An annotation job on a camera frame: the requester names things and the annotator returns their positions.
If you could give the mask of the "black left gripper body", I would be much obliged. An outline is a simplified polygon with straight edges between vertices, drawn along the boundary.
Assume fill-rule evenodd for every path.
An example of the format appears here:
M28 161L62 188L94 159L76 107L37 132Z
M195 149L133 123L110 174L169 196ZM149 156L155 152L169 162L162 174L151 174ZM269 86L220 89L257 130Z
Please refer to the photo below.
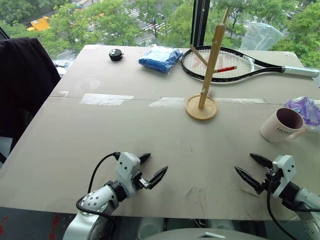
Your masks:
M132 186L136 192L141 189L151 190L153 188L151 183L142 177L142 172L140 170L137 170L134 176L132 177Z

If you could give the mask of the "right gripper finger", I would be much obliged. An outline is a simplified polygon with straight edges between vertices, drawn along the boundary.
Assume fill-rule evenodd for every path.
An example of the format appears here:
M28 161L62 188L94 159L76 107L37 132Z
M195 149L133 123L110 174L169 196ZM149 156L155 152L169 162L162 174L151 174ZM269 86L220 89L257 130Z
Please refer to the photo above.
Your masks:
M259 192L261 185L257 180L255 180L248 172L238 166L235 166L234 169L239 176L255 190L258 195L261 194Z
M266 167L268 169L273 168L273 162L266 157L259 155L257 153L250 153L249 154L254 161L256 161L259 165Z

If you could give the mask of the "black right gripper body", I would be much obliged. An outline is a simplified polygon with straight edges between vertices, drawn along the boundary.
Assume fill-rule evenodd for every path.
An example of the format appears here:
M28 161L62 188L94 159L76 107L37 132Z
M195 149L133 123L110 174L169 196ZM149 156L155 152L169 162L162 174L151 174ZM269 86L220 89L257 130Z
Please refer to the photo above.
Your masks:
M280 179L281 179L281 170L270 169L265 174L265 179L262 181L262 183L260 184L260 187L258 188L258 195L260 195L263 191L267 192L270 185L271 185L270 192L273 194L281 183Z

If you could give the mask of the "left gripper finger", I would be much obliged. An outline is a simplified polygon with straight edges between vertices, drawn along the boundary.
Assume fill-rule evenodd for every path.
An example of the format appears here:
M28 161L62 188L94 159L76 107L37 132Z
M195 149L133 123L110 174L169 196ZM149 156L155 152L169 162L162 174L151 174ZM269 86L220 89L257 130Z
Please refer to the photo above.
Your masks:
M165 166L165 167L161 168L159 171L157 171L154 174L153 178L151 180L149 180L147 188L149 190L153 189L162 180L162 178L166 174L167 170L168 170L168 166Z
M151 156L151 153L143 153L142 155L140 155L138 158L140 160L140 164L142 165L143 163L146 162L146 160Z

